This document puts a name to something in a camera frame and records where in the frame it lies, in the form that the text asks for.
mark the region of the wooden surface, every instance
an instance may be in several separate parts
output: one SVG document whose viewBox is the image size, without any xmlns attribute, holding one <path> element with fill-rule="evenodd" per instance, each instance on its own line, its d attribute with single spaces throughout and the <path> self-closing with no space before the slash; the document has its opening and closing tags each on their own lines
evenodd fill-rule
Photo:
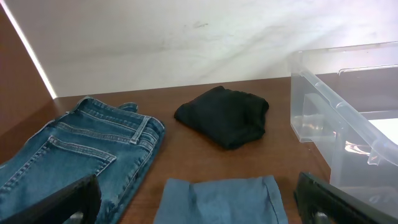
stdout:
<svg viewBox="0 0 398 224">
<path fill-rule="evenodd" d="M 152 223 L 168 178 L 203 182 L 273 175 L 282 194 L 289 223 L 301 223 L 293 198 L 300 171 L 328 180 L 330 170 L 311 144 L 300 144 L 290 127 L 290 78 L 223 83 L 225 88 L 265 98 L 266 133 L 258 141 L 225 151 L 173 118 L 175 110 L 220 84 L 93 95 L 113 106 L 133 101 L 138 112 L 155 116 L 166 125 L 162 147 L 121 223 Z M 56 99 L 0 138 L 0 160 L 9 159 L 48 120 L 72 109 L 81 96 Z"/>
<path fill-rule="evenodd" d="M 0 135 L 49 101 L 50 93 L 0 6 Z"/>
</svg>

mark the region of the blue cloth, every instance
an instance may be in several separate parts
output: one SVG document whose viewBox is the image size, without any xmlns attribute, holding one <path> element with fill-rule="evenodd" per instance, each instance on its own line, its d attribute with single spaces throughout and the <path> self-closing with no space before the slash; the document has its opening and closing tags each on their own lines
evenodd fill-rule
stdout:
<svg viewBox="0 0 398 224">
<path fill-rule="evenodd" d="M 154 224 L 288 223 L 273 176 L 191 184 L 169 179 Z"/>
<path fill-rule="evenodd" d="M 96 222 L 116 223 L 165 133 L 159 120 L 136 112 L 134 103 L 114 108 L 86 97 L 47 123 L 0 166 L 0 220 L 96 174 L 102 193 Z"/>
</svg>

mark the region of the white stripe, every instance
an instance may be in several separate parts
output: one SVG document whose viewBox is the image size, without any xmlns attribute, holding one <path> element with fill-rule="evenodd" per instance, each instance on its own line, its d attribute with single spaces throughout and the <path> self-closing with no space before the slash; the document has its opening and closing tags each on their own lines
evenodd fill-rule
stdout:
<svg viewBox="0 0 398 224">
<path fill-rule="evenodd" d="M 11 11 L 8 8 L 6 2 L 4 0 L 0 0 L 0 4 L 3 7 L 4 11 L 6 12 L 8 19 L 11 21 L 11 24 L 14 26 L 15 30 L 17 31 L 19 38 L 21 38 L 21 41 L 24 44 L 24 46 L 27 50 L 27 53 L 31 57 L 34 65 L 36 66 L 37 71 L 39 72 L 40 76 L 43 79 L 45 87 L 47 87 L 47 90 L 49 91 L 51 97 L 53 99 L 55 99 L 57 97 L 57 94 L 55 94 L 54 89 L 52 88 L 52 85 L 51 85 L 49 79 L 47 78 L 47 75 L 44 72 L 44 69 L 42 68 L 39 60 L 36 57 L 35 52 L 33 51 L 32 47 L 30 46 L 29 42 L 27 41 L 23 31 L 19 27 L 18 22 L 15 20 L 14 16 L 12 15 Z"/>
</svg>

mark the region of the tabletop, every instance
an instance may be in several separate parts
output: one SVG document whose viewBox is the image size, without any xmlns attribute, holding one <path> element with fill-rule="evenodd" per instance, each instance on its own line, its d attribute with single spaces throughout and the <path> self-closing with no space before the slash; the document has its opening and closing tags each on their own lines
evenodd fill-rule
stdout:
<svg viewBox="0 0 398 224">
<path fill-rule="evenodd" d="M 266 133 L 262 139 L 226 151 L 174 119 L 174 112 L 181 104 L 219 85 L 268 101 Z M 46 122 L 72 109 L 82 97 L 57 98 L 0 136 L 0 163 L 10 159 Z M 311 172 L 321 179 L 329 179 L 330 168 L 315 145 L 300 143 L 290 126 L 290 78 L 105 93 L 92 97 L 112 106 L 135 102 L 138 113 L 154 116 L 166 127 L 160 151 L 120 223 L 152 223 L 168 178 L 203 182 L 266 175 L 273 175 L 279 186 L 289 223 L 301 223 L 293 198 L 299 173 Z"/>
</svg>

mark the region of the jeans back pocket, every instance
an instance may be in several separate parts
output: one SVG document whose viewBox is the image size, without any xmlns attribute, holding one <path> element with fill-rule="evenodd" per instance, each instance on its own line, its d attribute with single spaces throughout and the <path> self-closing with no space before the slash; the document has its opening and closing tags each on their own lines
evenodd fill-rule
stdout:
<svg viewBox="0 0 398 224">
<path fill-rule="evenodd" d="M 108 152 L 50 136 L 0 187 L 0 220 L 88 174 L 100 175 L 115 160 Z"/>
</svg>

